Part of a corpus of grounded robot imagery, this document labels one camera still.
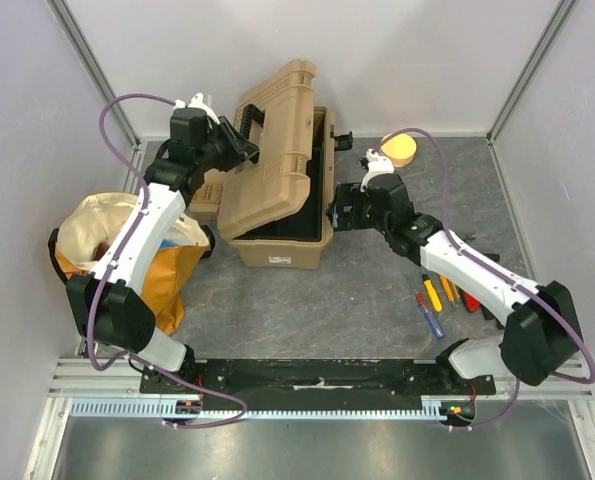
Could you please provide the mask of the red utility knife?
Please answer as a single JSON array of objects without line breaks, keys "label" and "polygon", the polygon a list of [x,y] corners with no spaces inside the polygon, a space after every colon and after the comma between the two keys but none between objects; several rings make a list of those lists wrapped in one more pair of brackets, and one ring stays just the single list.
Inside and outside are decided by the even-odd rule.
[{"label": "red utility knife", "polygon": [[474,313],[480,309],[480,303],[467,292],[462,293],[462,303],[469,313]]}]

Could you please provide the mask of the black toolbox tray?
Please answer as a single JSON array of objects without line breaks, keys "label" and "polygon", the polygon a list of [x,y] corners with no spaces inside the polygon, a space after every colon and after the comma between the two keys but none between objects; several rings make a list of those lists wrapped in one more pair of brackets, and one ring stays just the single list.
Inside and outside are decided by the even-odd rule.
[{"label": "black toolbox tray", "polygon": [[313,145],[312,157],[307,162],[310,193],[302,208],[295,214],[246,232],[237,237],[237,240],[319,241],[322,238],[324,160],[325,143],[317,139]]}]

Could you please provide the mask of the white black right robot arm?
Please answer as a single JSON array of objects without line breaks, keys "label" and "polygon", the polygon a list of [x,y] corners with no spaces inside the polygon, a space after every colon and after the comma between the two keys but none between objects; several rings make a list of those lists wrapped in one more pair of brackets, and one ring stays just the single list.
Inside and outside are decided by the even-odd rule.
[{"label": "white black right robot arm", "polygon": [[378,231],[395,254],[446,277],[502,324],[497,336],[446,350],[447,361],[434,371],[442,391],[458,393],[472,378],[504,373],[538,386],[578,351],[581,330],[565,286],[514,274],[445,231],[435,217],[416,212],[398,175],[338,185],[326,215],[336,231]]}]

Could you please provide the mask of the yellow utility knife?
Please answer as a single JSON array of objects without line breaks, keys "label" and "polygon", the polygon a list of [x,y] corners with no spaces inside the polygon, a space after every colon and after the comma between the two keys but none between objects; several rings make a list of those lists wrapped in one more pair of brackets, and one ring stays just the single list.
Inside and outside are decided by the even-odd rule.
[{"label": "yellow utility knife", "polygon": [[453,285],[453,283],[443,275],[440,275],[439,279],[440,279],[442,288],[445,292],[447,299],[451,303],[457,304],[460,301],[460,298],[459,298],[459,293],[455,289],[455,286]]}]

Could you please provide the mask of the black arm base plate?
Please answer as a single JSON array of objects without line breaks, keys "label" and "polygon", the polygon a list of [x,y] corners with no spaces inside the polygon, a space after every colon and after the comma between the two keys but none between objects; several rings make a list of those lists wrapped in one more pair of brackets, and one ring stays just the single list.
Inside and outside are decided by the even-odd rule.
[{"label": "black arm base plate", "polygon": [[395,391],[408,396],[496,393],[490,375],[466,380],[446,363],[413,359],[207,359],[195,363],[190,381],[239,398],[263,390]]}]

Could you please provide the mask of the brown cardboard box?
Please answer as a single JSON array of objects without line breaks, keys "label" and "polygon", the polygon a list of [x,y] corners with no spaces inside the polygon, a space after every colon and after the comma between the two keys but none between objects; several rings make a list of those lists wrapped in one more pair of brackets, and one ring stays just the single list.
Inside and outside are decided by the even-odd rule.
[{"label": "brown cardboard box", "polygon": [[194,194],[187,209],[187,214],[198,220],[216,220],[220,209],[223,190],[223,181],[207,181]]}]

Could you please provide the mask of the black rubber mallet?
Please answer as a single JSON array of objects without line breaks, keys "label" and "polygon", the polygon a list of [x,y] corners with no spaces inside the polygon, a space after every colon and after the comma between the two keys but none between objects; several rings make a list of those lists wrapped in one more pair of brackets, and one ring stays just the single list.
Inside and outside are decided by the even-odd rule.
[{"label": "black rubber mallet", "polygon": [[[501,259],[500,255],[497,253],[485,253],[485,256],[494,262],[499,262]],[[483,304],[480,304],[480,311],[482,312],[483,318],[486,321],[493,321],[498,330],[504,329],[504,325],[500,322],[500,320],[494,316]]]}]

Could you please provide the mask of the tan plastic toolbox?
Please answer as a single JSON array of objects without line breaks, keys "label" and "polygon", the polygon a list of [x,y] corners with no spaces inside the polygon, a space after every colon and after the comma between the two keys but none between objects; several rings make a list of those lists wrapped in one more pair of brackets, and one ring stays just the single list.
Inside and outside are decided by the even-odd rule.
[{"label": "tan plastic toolbox", "polygon": [[[259,161],[225,177],[217,227],[247,267],[314,270],[333,238],[326,209],[334,194],[335,154],[353,146],[351,133],[335,131],[335,116],[315,103],[316,66],[295,59],[243,93],[234,124],[259,147]],[[307,162],[314,142],[325,143],[322,238],[317,242],[237,240],[266,223],[298,212],[310,193]]]}]

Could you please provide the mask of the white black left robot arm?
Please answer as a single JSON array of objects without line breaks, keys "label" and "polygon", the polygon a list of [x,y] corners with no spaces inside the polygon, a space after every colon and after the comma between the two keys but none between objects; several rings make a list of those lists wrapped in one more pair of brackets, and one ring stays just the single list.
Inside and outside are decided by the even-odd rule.
[{"label": "white black left robot arm", "polygon": [[120,348],[162,369],[164,383],[183,393],[196,384],[194,353],[157,327],[141,297],[146,274],[206,173],[257,162],[259,149],[226,117],[216,115],[202,94],[171,105],[166,157],[141,174],[138,200],[117,239],[90,273],[68,280],[66,293],[77,329],[89,343]]}]

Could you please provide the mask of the yellow canvas tote bag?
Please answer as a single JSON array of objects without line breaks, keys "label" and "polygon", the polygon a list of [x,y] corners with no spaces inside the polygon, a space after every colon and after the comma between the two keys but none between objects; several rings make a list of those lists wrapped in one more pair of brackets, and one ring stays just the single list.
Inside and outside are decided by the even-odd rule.
[{"label": "yellow canvas tote bag", "polygon": [[[49,258],[62,282],[85,275],[106,253],[132,212],[137,196],[105,192],[87,196],[51,233]],[[212,252],[214,241],[193,218],[182,214],[165,234],[148,268],[142,298],[156,325],[172,335],[185,316],[181,289],[197,264]]]}]

